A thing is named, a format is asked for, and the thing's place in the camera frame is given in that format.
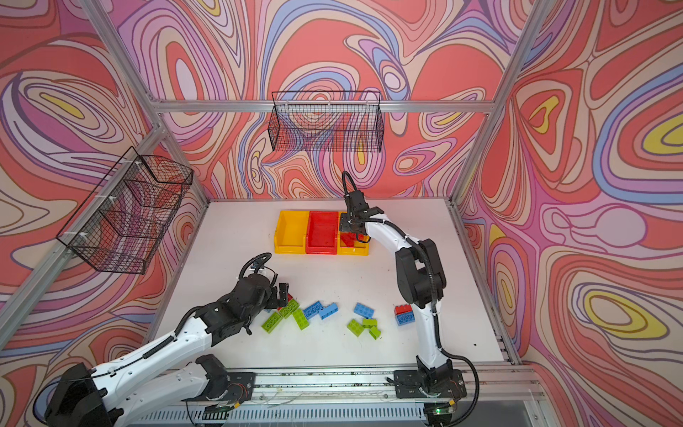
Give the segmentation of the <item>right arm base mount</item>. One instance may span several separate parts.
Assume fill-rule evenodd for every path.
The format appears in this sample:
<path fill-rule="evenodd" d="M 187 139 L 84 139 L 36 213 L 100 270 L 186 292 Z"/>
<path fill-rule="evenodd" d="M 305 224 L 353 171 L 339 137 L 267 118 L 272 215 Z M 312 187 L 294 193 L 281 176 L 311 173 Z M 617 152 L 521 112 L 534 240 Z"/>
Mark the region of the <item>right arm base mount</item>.
<path fill-rule="evenodd" d="M 462 371 L 459 369 L 438 375 L 436 381 L 418 370 L 396 370 L 390 380 L 399 399 L 457 401 L 468 396 Z"/>

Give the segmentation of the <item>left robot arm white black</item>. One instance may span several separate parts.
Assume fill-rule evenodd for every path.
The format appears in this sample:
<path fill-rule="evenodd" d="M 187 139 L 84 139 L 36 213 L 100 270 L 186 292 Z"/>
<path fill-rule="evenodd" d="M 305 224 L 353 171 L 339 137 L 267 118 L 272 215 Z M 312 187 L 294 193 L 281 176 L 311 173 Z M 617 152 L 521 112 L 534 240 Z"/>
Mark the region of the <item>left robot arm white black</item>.
<path fill-rule="evenodd" d="M 271 257 L 254 256 L 229 293 L 190 308 L 171 332 L 119 359 L 69 368 L 44 411 L 44 424 L 128 426 L 183 400 L 223 399 L 231 379 L 210 349 L 249 331 L 262 311 L 288 303 L 288 285 L 267 265 Z"/>

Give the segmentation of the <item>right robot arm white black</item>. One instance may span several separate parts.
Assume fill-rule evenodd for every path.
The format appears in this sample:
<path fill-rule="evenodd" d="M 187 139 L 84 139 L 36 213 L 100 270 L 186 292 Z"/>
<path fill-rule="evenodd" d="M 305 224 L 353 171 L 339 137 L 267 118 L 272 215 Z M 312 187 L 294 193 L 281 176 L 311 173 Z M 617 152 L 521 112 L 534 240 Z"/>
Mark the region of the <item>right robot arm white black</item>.
<path fill-rule="evenodd" d="M 461 425 L 472 415 L 480 399 L 480 376 L 471 360 L 448 352 L 441 343 L 439 311 L 446 275 L 439 250 L 432 240 L 416 239 L 402 231 L 381 208 L 369 206 L 349 172 L 342 172 L 341 177 L 346 213 L 341 216 L 340 231 L 352 233 L 364 243 L 376 241 L 394 255 L 398 291 L 415 310 L 417 378 L 406 383 L 392 377 L 390 383 L 398 391 L 418 391 L 429 399 L 437 399 L 444 391 L 451 391 L 448 403 L 427 407 L 427 425 Z M 474 380 L 471 403 L 460 416 L 456 414 L 455 406 L 467 396 L 467 390 L 462 371 L 453 366 L 455 361 L 464 363 Z"/>

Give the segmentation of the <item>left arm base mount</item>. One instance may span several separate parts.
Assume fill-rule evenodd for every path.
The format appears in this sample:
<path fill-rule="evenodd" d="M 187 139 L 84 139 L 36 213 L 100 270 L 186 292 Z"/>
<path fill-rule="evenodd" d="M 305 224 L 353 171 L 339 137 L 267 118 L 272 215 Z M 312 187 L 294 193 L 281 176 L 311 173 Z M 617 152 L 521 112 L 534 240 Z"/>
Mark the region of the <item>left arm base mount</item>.
<path fill-rule="evenodd" d="M 210 379 L 197 400 L 216 404 L 243 404 L 252 400 L 255 379 L 254 372 L 233 372 L 225 377 Z"/>

